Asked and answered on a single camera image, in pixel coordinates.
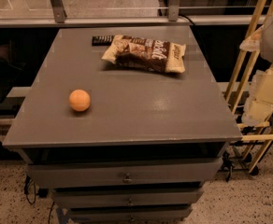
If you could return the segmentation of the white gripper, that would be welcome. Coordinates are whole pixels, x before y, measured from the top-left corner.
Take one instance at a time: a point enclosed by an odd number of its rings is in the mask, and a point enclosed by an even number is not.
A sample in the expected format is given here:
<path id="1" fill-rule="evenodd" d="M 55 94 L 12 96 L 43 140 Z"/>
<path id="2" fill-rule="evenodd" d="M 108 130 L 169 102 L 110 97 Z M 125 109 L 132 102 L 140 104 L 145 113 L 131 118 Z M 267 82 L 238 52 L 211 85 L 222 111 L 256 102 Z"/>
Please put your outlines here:
<path id="1" fill-rule="evenodd" d="M 249 52 L 259 51 L 263 29 L 264 27 L 261 26 L 245 38 L 239 48 Z M 273 64 L 262 74 L 255 97 L 249 96 L 247 98 L 241 121 L 248 126 L 256 126 L 264 122 L 272 112 Z"/>

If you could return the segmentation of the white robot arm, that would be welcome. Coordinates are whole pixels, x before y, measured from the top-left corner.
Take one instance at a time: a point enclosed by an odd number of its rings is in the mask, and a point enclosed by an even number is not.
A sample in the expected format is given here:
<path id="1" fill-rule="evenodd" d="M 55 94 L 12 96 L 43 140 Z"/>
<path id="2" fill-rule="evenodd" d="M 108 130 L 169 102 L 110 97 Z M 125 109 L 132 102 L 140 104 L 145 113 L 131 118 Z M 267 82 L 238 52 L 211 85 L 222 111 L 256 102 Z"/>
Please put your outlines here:
<path id="1" fill-rule="evenodd" d="M 255 126 L 273 112 L 273 14 L 239 47 L 243 51 L 259 51 L 261 57 L 271 63 L 265 71 L 256 71 L 244 105 L 242 122 Z"/>

